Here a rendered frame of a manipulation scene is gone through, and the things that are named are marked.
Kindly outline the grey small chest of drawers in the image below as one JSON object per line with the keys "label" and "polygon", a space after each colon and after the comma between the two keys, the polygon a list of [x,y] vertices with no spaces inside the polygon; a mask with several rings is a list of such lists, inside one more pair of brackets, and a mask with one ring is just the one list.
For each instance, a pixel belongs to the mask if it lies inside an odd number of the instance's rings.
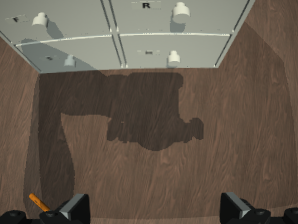
{"label": "grey small chest of drawers", "polygon": [[[49,38],[41,38],[27,41],[20,41],[12,43],[1,31],[0,37],[7,42],[23,59],[25,59],[36,71],[40,74],[43,73],[56,73],[56,72],[71,72],[71,71],[89,71],[89,70],[110,70],[110,69],[139,69],[139,68],[218,68],[220,63],[222,62],[224,56],[226,55],[228,49],[230,48],[232,42],[234,41],[237,33],[239,32],[243,22],[245,21],[249,11],[251,10],[255,0],[248,0],[233,31],[206,31],[206,30],[139,30],[139,31],[118,31],[116,19],[114,17],[114,11],[111,4],[111,0],[103,0],[104,7],[106,10],[106,14],[110,24],[110,32],[101,32],[101,33],[88,33],[88,34],[76,34],[76,35],[66,35],[66,36],[57,36],[57,37],[49,37]],[[230,37],[224,46],[217,62],[214,67],[210,66],[167,66],[167,67],[128,67],[125,60],[125,54],[122,47],[120,34],[128,34],[128,33],[219,33],[219,34],[230,34]],[[71,37],[82,37],[82,36],[94,36],[94,35],[109,35],[113,34],[115,44],[118,50],[118,54],[121,60],[121,68],[100,68],[100,69],[81,69],[81,70],[65,70],[65,71],[51,71],[51,72],[42,72],[33,62],[31,62],[17,47],[16,44],[36,42],[36,41],[44,41],[44,40],[52,40],[52,39],[61,39],[61,38],[71,38]]]}

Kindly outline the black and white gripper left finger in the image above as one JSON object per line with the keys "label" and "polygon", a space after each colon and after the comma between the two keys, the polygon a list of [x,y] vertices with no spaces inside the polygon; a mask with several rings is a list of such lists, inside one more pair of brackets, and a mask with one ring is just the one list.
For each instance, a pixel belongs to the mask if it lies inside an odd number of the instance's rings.
{"label": "black and white gripper left finger", "polygon": [[25,212],[11,210],[0,216],[0,224],[90,224],[89,195],[77,193],[71,200],[63,202],[55,211],[40,213],[39,218],[27,219]]}

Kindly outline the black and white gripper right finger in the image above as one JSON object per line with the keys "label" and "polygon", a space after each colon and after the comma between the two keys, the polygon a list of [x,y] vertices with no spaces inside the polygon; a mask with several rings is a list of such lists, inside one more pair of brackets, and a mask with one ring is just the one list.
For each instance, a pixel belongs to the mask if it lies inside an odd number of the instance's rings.
{"label": "black and white gripper right finger", "polygon": [[270,211],[255,209],[233,192],[225,192],[221,194],[219,218],[221,224],[298,224],[298,207],[286,209],[283,217],[271,217]]}

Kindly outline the orange battery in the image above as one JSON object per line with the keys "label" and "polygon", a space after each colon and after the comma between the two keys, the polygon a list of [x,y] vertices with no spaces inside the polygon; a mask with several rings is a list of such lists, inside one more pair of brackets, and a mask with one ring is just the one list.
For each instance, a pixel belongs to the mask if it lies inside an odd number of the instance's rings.
{"label": "orange battery", "polygon": [[37,204],[44,212],[45,211],[50,211],[51,209],[46,205],[44,204],[35,194],[31,193],[29,195],[29,198],[35,203]]}

